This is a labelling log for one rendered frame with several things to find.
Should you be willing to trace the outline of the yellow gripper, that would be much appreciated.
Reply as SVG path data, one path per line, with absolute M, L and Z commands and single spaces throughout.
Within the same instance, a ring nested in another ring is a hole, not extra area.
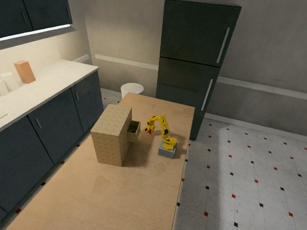
M 154 124 L 152 124 L 151 126 L 147 125 L 147 127 L 143 131 L 145 133 L 147 133 L 147 131 L 150 130 L 150 129 L 151 129 L 151 133 L 152 133 L 154 131 L 154 129 L 155 129 L 155 125 Z

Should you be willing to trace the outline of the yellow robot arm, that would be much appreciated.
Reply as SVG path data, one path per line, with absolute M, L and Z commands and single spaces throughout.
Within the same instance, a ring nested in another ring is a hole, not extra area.
M 155 118 L 157 117 L 157 118 Z M 161 131 L 162 131 L 162 141 L 164 141 L 166 144 L 163 144 L 163 147 L 166 149 L 166 150 L 173 150 L 174 148 L 174 145 L 175 145 L 175 142 L 176 142 L 176 138 L 169 138 L 168 135 L 169 135 L 169 126 L 168 126 L 168 123 L 167 123 L 167 120 L 165 118 L 165 115 L 160 115 L 160 116 L 152 116 L 149 118 L 149 120 L 147 121 L 147 125 L 148 126 L 151 126 L 155 120 L 159 120 L 160 122 L 160 128 L 161 128 Z M 164 130 L 164 126 L 166 127 L 166 130 Z

